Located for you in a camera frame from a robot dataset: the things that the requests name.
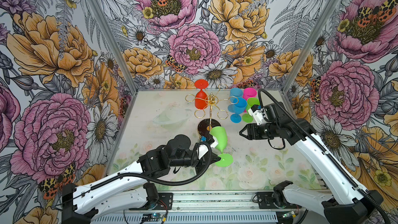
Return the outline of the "green wine glass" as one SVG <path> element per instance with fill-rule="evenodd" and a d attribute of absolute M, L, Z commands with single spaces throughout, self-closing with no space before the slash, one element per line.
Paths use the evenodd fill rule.
<path fill-rule="evenodd" d="M 249 110 L 254 106 L 254 105 L 260 105 L 259 99 L 256 97 L 250 97 L 247 99 L 247 106 L 246 106 L 246 113 L 243 114 L 242 120 L 246 123 L 252 123 L 254 118 L 249 114 Z"/>
<path fill-rule="evenodd" d="M 215 165 L 218 167 L 230 166 L 234 160 L 230 154 L 224 153 L 228 144 L 228 136 L 225 128 L 221 126 L 214 127 L 211 129 L 210 135 L 213 136 L 215 143 L 217 143 L 215 149 L 221 152 L 221 154 L 218 155 L 220 160 L 216 162 Z"/>

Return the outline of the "blue wine glass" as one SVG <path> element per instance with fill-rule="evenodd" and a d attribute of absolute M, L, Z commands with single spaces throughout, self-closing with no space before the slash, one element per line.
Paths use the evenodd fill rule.
<path fill-rule="evenodd" d="M 240 115 L 246 110 L 247 101 L 242 97 L 232 97 L 230 102 L 228 106 L 228 110 L 232 113 L 230 120 L 233 123 L 240 123 L 242 120 Z"/>
<path fill-rule="evenodd" d="M 239 89 L 239 88 L 232 88 L 231 90 L 230 90 L 230 97 L 242 97 L 243 96 L 243 91 L 242 91 L 242 89 Z M 233 105 L 231 104 L 231 105 L 229 105 L 228 106 L 228 111 L 230 112 L 230 113 L 234 113 L 234 108 L 233 108 Z"/>

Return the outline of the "pink wine glass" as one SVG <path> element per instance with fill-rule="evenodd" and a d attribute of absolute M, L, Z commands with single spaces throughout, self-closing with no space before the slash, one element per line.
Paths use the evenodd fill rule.
<path fill-rule="evenodd" d="M 246 88 L 246 89 L 244 89 L 244 91 L 243 91 L 243 98 L 244 98 L 245 100 L 247 100 L 247 99 L 249 99 L 249 98 L 251 98 L 251 97 L 254 97 L 254 98 L 257 97 L 257 90 L 254 89 L 254 88 Z"/>

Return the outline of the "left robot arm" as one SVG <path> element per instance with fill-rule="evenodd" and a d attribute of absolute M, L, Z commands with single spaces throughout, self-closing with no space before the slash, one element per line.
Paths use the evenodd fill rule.
<path fill-rule="evenodd" d="M 190 184 L 199 179 L 211 164 L 220 161 L 213 149 L 221 139 L 211 134 L 191 148 L 190 139 L 175 136 L 120 171 L 93 183 L 78 186 L 69 183 L 62 190 L 62 223 L 89 224 L 94 219 L 135 204 L 149 207 L 158 199 L 156 185 L 171 187 Z M 193 167 L 196 175 L 182 181 L 162 180 L 170 169 Z"/>

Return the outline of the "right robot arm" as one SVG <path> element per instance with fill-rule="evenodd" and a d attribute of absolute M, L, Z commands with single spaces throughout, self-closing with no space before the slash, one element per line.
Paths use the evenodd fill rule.
<path fill-rule="evenodd" d="M 381 207 L 383 197 L 376 190 L 367 189 L 353 177 L 324 145 L 314 127 L 305 119 L 296 119 L 265 89 L 258 90 L 258 97 L 265 94 L 272 100 L 269 105 L 260 104 L 248 109 L 255 123 L 247 124 L 240 136 L 248 140 L 281 138 L 298 150 L 321 176 L 330 190 L 329 194 L 316 193 L 285 180 L 274 187 L 273 203 L 282 208 L 298 205 L 322 215 L 331 224 L 361 224 L 379 212 L 384 223 L 391 222 Z"/>

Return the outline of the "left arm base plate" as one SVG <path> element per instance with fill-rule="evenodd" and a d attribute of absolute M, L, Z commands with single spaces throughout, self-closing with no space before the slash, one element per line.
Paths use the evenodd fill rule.
<path fill-rule="evenodd" d="M 174 194 L 173 193 L 166 193 L 166 192 L 161 192 L 159 194 L 159 200 L 157 201 L 150 201 L 149 203 L 146 203 L 143 207 L 136 207 L 136 208 L 129 208 L 130 211 L 151 211 L 151 210 L 171 210 L 173 206 L 173 198 Z"/>

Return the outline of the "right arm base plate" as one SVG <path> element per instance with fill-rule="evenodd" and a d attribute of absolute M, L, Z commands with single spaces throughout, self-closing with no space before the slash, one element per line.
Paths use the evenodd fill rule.
<path fill-rule="evenodd" d="M 301 209 L 301 206 L 290 203 L 277 203 L 273 197 L 273 192 L 257 192 L 252 198 L 252 202 L 257 204 L 259 209 Z"/>

